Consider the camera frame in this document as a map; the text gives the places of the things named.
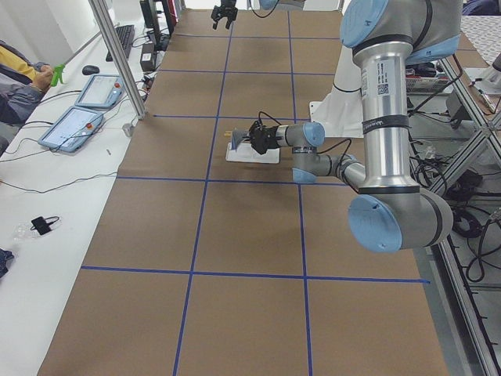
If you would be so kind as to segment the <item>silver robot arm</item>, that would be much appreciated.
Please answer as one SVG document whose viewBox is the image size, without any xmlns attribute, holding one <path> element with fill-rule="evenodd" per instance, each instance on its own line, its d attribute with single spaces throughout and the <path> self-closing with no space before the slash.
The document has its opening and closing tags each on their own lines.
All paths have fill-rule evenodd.
<svg viewBox="0 0 501 376">
<path fill-rule="evenodd" d="M 264 154 L 292 149 L 293 179 L 313 183 L 334 176 L 356 192 L 348 208 L 351 233 L 375 252 L 429 247 L 451 232 L 452 210 L 410 172 L 405 69 L 451 56 L 460 41 L 460 1 L 353 1 L 341 21 L 341 42 L 361 71 L 365 159 L 322 155 L 318 122 L 264 126 L 246 137 Z"/>
</svg>

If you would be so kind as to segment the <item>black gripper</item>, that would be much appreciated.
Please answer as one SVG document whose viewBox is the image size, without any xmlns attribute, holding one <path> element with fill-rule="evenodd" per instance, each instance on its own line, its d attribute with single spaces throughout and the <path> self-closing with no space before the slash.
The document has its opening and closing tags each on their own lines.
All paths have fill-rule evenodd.
<svg viewBox="0 0 501 376">
<path fill-rule="evenodd" d="M 279 127 L 267 127 L 262 121 L 256 120 L 249 128 L 248 137 L 252 148 L 260 155 L 264 155 L 268 150 L 279 149 L 277 131 Z"/>
<path fill-rule="evenodd" d="M 217 30 L 218 21 L 226 17 L 225 28 L 229 29 L 232 22 L 236 20 L 237 13 L 236 0 L 221 0 L 221 4 L 215 5 L 211 13 L 211 19 L 213 20 L 212 28 Z"/>
</svg>

